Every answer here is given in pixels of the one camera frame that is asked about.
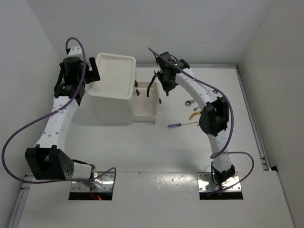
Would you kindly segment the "green handled cutters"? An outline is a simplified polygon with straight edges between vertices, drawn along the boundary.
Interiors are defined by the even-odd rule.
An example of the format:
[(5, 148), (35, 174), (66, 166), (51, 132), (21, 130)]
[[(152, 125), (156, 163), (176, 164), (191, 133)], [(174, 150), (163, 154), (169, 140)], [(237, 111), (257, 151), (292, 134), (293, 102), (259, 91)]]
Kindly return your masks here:
[(158, 78), (159, 73), (160, 73), (159, 71), (154, 71), (154, 75), (153, 75), (153, 77), (152, 77), (150, 83), (149, 83), (148, 86), (147, 86), (147, 91), (146, 91), (146, 96), (147, 96), (147, 97), (150, 97), (150, 89), (151, 89), (151, 87), (152, 87), (152, 85), (153, 85), (155, 79)]

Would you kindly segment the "white drawer cabinet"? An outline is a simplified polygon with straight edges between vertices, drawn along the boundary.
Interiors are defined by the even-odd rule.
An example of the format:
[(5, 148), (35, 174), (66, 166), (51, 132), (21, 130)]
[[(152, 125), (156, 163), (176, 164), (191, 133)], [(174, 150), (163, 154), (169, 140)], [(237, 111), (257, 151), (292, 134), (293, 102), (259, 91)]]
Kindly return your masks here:
[(99, 53), (96, 66), (100, 80), (90, 83), (88, 94), (99, 118), (105, 124), (133, 124), (136, 59)]

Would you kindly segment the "yellow handled pliers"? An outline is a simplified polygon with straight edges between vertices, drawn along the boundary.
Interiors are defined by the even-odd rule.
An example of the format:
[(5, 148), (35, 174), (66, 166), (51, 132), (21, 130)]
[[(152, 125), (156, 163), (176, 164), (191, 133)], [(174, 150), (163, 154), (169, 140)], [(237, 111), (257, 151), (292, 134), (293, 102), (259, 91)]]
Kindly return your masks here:
[(189, 117), (189, 120), (192, 120), (194, 117), (199, 116), (199, 115), (201, 115), (201, 111), (197, 111), (197, 112), (193, 113), (193, 114)]

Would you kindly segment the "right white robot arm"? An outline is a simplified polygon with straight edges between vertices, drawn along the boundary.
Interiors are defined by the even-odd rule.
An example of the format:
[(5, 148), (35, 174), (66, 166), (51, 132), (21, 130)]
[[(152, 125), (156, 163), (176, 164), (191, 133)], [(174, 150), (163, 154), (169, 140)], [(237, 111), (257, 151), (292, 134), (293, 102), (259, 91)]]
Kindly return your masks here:
[(229, 101), (225, 96), (213, 92), (193, 73), (190, 65), (183, 59), (175, 61), (169, 52), (155, 55), (160, 71), (155, 72), (166, 95), (176, 86), (181, 86), (194, 99), (201, 109), (199, 127), (207, 135), (213, 160), (213, 180), (221, 186), (235, 175), (235, 167), (228, 154), (231, 134), (227, 133), (229, 122)]

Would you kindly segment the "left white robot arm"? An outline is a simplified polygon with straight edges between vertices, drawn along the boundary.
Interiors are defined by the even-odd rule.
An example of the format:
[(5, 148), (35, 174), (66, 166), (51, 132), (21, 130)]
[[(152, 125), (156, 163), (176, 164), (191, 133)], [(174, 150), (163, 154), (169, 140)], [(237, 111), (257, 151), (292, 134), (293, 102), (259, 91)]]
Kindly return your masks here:
[(73, 160), (65, 154), (65, 141), (71, 120), (81, 104), (85, 86), (99, 81), (95, 58), (84, 65), (79, 57), (67, 57), (60, 63), (54, 87), (53, 111), (42, 136), (33, 148), (27, 148), (26, 161), (35, 179), (42, 181), (87, 180), (94, 166)]

